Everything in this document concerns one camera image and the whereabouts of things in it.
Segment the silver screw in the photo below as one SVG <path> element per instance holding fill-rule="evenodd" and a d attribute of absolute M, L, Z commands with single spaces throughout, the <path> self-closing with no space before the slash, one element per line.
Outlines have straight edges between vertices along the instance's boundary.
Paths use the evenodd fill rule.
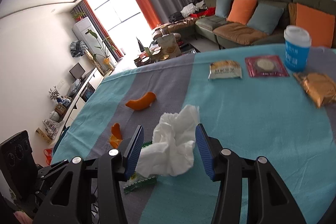
<path fill-rule="evenodd" d="M 74 164 L 78 164 L 78 163 L 81 162 L 81 160 L 82 160 L 81 157 L 74 157 L 74 158 L 72 159 L 72 163 L 74 163 Z"/>
<path fill-rule="evenodd" d="M 265 164 L 267 162 L 267 159 L 265 157 L 259 157 L 258 162 L 260 162 L 261 164 Z"/>
<path fill-rule="evenodd" d="M 230 156 L 231 155 L 231 150 L 230 149 L 222 149 L 221 153 L 225 156 Z"/>
<path fill-rule="evenodd" d="M 109 155 L 110 155 L 110 156 L 118 155 L 118 153 L 119 153 L 119 150 L 118 150 L 118 149 L 111 149 L 111 150 L 109 151 Z"/>

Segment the white cup lid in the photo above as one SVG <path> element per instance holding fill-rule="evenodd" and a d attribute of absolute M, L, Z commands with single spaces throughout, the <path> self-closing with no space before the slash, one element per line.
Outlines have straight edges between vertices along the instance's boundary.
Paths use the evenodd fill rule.
<path fill-rule="evenodd" d="M 300 47 L 310 47 L 311 37 L 309 33 L 297 26 L 289 25 L 283 33 L 285 40 Z"/>

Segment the blue gripper pad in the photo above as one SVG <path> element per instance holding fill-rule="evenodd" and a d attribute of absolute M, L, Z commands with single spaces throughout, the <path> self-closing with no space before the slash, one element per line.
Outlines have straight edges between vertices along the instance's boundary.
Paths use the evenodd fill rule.
<path fill-rule="evenodd" d="M 126 161 L 125 178 L 128 180 L 134 174 L 135 167 L 137 166 L 141 147 L 144 140 L 144 132 L 142 126 L 138 126 L 135 133 L 127 146 L 123 156 L 123 161 Z"/>
<path fill-rule="evenodd" d="M 209 137 L 201 123 L 196 126 L 195 135 L 198 150 L 203 161 L 205 173 L 211 178 L 211 180 L 213 180 L 215 178 L 214 156 L 210 149 L 211 144 L 209 141 Z"/>

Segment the snack wrapper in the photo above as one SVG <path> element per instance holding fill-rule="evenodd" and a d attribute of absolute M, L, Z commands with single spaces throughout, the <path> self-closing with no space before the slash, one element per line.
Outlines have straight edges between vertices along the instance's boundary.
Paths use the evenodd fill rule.
<path fill-rule="evenodd" d="M 233 60 L 217 61 L 210 64 L 208 79 L 243 78 L 242 69 L 238 62 Z"/>
<path fill-rule="evenodd" d="M 336 102 L 336 84 L 328 76 L 322 73 L 293 73 L 302 88 L 313 100 L 317 108 Z"/>
<path fill-rule="evenodd" d="M 246 57 L 245 63 L 250 77 L 289 76 L 286 68 L 284 67 L 278 55 Z"/>

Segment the monitor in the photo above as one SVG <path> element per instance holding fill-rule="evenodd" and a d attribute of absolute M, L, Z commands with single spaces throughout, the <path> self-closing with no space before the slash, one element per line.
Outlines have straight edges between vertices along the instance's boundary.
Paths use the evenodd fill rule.
<path fill-rule="evenodd" d="M 76 65 L 74 65 L 74 67 L 71 70 L 69 70 L 69 72 L 71 73 L 71 75 L 75 79 L 81 79 L 82 80 L 82 76 L 85 73 L 85 70 L 80 65 L 80 63 L 77 63 Z"/>

